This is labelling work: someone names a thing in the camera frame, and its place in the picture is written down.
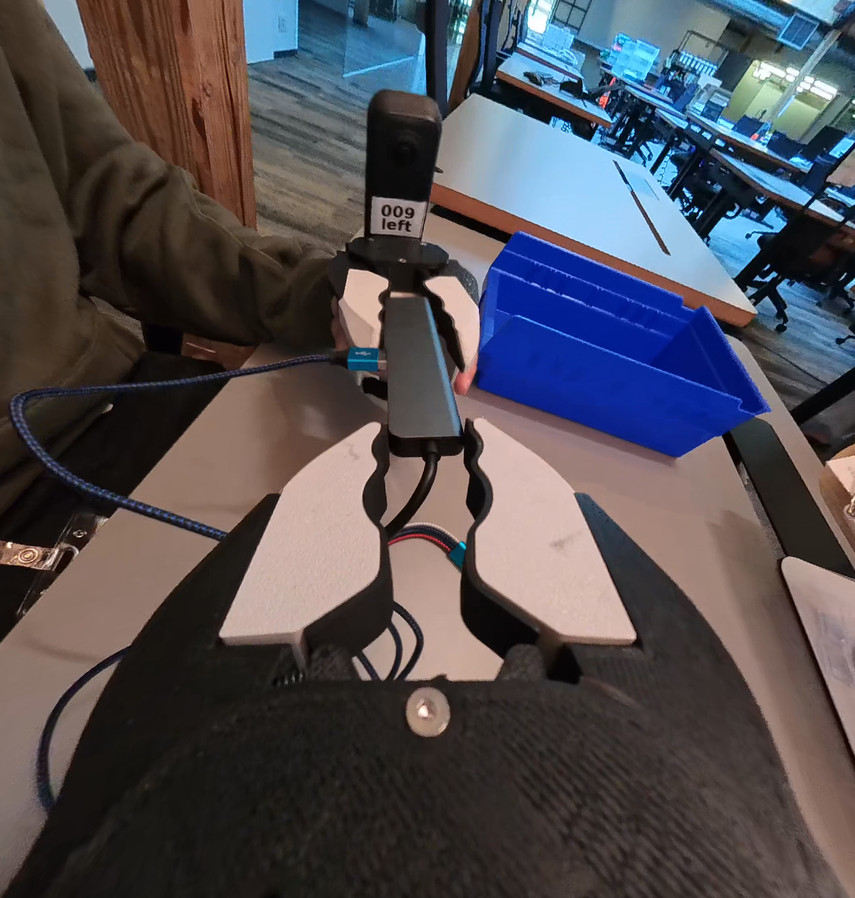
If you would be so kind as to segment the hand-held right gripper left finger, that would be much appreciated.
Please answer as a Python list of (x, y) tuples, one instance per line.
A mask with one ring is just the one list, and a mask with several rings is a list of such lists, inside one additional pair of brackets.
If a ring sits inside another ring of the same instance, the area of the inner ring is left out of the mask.
[(368, 423), (291, 478), (219, 632), (226, 645), (286, 645), (306, 664), (336, 646), (354, 656), (391, 622), (388, 432)]

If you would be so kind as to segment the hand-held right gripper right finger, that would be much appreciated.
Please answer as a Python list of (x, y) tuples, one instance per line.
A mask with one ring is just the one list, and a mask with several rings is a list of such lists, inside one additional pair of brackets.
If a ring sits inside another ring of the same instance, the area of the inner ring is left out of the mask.
[(497, 656), (533, 645), (630, 646), (638, 635), (577, 494), (541, 456), (487, 419), (467, 420), (461, 615)]

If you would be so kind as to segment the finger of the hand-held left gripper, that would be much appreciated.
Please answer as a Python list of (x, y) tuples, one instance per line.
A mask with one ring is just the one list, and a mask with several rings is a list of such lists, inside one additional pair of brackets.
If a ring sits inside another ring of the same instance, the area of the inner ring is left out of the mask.
[(435, 275), (426, 281), (426, 288), (437, 329), (458, 370), (466, 374), (478, 357), (478, 304), (453, 275)]
[(335, 300), (335, 349), (382, 347), (384, 299), (390, 282), (375, 272), (351, 268)]

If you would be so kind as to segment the grey USB hub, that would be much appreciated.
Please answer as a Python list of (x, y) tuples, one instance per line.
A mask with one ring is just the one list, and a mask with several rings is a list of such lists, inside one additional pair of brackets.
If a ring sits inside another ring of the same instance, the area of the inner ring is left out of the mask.
[(391, 453), (459, 455), (463, 425), (428, 299), (391, 293), (384, 304), (382, 341)]

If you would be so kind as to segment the person's left forearm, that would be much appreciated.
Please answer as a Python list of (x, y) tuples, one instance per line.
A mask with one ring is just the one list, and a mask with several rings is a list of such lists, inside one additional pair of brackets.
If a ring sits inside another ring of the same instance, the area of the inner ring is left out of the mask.
[(329, 257), (264, 237), (131, 139), (69, 145), (82, 286), (142, 323), (238, 346), (333, 348)]

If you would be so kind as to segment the grey desk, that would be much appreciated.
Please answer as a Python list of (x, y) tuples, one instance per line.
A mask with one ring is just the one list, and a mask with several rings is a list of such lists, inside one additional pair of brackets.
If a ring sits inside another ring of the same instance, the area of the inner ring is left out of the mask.
[[(472, 388), (484, 417), (588, 494), (704, 614), (761, 706), (807, 824), (855, 896), (855, 767), (771, 551), (722, 439), (674, 459)], [(231, 529), (370, 420), (335, 366), (229, 383), (141, 484), (141, 500)], [(35, 756), (83, 672), (129, 645), (213, 544), (118, 512), (0, 644), (0, 894), (44, 823)]]

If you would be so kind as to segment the blue plastic bin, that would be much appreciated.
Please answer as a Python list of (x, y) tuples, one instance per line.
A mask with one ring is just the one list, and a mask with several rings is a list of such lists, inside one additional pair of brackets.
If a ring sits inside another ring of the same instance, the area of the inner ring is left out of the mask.
[(681, 457), (770, 412), (706, 307), (517, 232), (480, 300), (478, 388)]

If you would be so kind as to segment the white table with wood edge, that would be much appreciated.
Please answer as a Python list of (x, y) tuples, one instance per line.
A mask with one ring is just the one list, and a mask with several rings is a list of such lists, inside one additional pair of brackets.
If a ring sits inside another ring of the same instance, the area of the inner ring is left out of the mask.
[(480, 96), (445, 120), (435, 206), (526, 232), (706, 306), (746, 327), (756, 310), (637, 163)]

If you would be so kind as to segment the black pants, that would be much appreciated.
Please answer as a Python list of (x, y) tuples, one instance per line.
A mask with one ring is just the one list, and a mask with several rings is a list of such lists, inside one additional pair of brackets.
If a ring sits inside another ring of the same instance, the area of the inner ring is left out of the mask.
[[(224, 383), (106, 396), (100, 414), (66, 448), (52, 455), (90, 483), (130, 495), (158, 465)], [(0, 541), (52, 548), (78, 514), (109, 517), (116, 506), (93, 500), (43, 473), (36, 464), (29, 482), (0, 510)], [(38, 571), (0, 565), (0, 642), (20, 619)]]

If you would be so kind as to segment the clear badge holder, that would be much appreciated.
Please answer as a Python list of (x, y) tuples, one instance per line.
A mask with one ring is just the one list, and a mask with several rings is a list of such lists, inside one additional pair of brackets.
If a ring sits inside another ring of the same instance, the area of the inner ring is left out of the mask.
[(106, 515), (77, 512), (70, 517), (53, 546), (0, 541), (0, 567), (17, 567), (35, 573), (16, 610), (17, 619), (29, 612), (108, 520)]

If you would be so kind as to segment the black office chair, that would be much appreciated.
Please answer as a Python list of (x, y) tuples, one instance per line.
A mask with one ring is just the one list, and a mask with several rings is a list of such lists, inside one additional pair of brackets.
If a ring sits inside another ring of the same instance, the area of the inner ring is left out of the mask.
[(777, 232), (751, 232), (757, 237), (758, 252), (735, 277), (745, 294), (753, 288), (751, 303), (758, 306), (767, 299), (774, 307), (777, 333), (787, 330), (788, 304), (780, 286), (797, 282), (828, 267), (830, 251), (826, 250), (832, 229), (811, 217), (789, 222)]

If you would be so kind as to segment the person in olive sweater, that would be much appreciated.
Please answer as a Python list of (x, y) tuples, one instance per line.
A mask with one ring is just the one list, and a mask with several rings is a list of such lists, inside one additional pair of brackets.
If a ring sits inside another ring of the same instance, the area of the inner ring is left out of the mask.
[(0, 2), (0, 510), (29, 482), (8, 421), (25, 389), (106, 384), (138, 341), (82, 286), (69, 145), (128, 140), (39, 2)]

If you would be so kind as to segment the long wooden top workbench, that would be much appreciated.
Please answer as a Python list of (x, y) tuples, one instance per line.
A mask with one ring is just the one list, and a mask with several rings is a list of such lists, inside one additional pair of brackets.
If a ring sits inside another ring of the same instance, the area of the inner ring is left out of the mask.
[(803, 187), (722, 151), (710, 151), (709, 159), (726, 173), (717, 196), (725, 208), (721, 217), (734, 208), (739, 211), (750, 208), (756, 199), (762, 198), (792, 215), (802, 215), (835, 230), (855, 234), (855, 224), (844, 213), (828, 208)]

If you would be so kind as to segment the wooden post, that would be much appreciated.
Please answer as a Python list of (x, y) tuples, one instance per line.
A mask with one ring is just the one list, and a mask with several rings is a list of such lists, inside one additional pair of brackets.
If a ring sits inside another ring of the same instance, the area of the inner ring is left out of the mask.
[(103, 94), (121, 124), (256, 228), (241, 1), (79, 1)]

